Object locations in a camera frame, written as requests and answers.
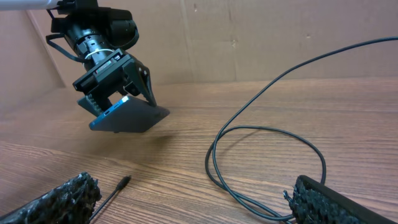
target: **wooden table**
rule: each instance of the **wooden table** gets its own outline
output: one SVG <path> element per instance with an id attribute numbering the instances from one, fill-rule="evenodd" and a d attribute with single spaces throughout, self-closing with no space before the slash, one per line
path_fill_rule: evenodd
<path id="1" fill-rule="evenodd" d="M 96 223 L 267 223 L 206 176 L 216 133 L 267 82 L 156 86 L 171 115 L 143 134 L 93 132 L 81 96 L 59 89 L 0 118 L 0 214 L 82 171 L 107 197 L 130 184 Z M 233 124 L 286 129 L 326 159 L 326 184 L 398 222 L 398 78 L 286 80 Z M 220 142 L 218 162 L 232 188 L 288 214 L 282 192 L 297 176 L 319 180 L 306 145 L 265 131 L 236 131 Z"/>

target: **wooden wall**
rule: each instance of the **wooden wall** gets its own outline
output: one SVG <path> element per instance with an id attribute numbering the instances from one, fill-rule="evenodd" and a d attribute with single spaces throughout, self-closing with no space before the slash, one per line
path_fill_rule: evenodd
<path id="1" fill-rule="evenodd" d="M 154 83 L 270 80 L 289 67 L 357 42 L 398 35 L 396 0 L 99 0 L 132 12 L 141 38 L 129 53 Z M 44 38 L 45 11 L 30 12 Z M 50 49 L 71 86 L 83 67 Z M 288 78 L 391 76 L 398 42 L 364 47 L 300 69 Z"/>
<path id="2" fill-rule="evenodd" d="M 0 113 L 63 86 L 24 11 L 0 11 Z"/>

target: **brown background wall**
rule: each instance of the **brown background wall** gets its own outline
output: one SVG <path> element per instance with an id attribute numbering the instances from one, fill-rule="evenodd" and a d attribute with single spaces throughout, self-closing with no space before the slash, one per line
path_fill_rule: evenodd
<path id="1" fill-rule="evenodd" d="M 396 0 L 99 0 L 130 10 L 141 38 L 129 52 L 154 83 L 269 80 L 319 54 L 397 35 Z M 45 11 L 30 12 L 44 38 Z M 288 78 L 390 76 L 398 43 L 365 47 L 300 69 Z M 50 49 L 66 86 L 82 65 Z"/>
<path id="2" fill-rule="evenodd" d="M 63 86 L 24 11 L 0 11 L 0 113 Z"/>

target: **table surface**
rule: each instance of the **table surface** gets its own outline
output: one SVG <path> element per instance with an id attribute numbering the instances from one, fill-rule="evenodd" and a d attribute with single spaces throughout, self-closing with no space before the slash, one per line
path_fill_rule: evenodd
<path id="1" fill-rule="evenodd" d="M 156 86 L 171 114 L 146 133 L 93 132 L 77 92 L 59 89 L 0 117 L 0 214 L 82 171 L 106 198 L 132 175 L 96 223 L 267 223 L 205 174 L 205 154 L 222 125 L 267 82 Z M 398 222 L 398 78 L 282 80 L 233 125 L 298 134 L 326 159 L 326 185 Z M 286 215 L 283 190 L 320 179 L 317 155 L 282 134 L 234 131 L 218 162 L 238 192 Z"/>

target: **cable end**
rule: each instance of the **cable end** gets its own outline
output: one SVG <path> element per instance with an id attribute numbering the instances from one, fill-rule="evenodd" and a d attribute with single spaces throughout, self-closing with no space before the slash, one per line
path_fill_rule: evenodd
<path id="1" fill-rule="evenodd" d="M 122 190 L 127 186 L 127 184 L 130 182 L 131 176 L 123 177 L 123 179 L 118 183 L 118 186 L 116 187 L 116 190 Z"/>

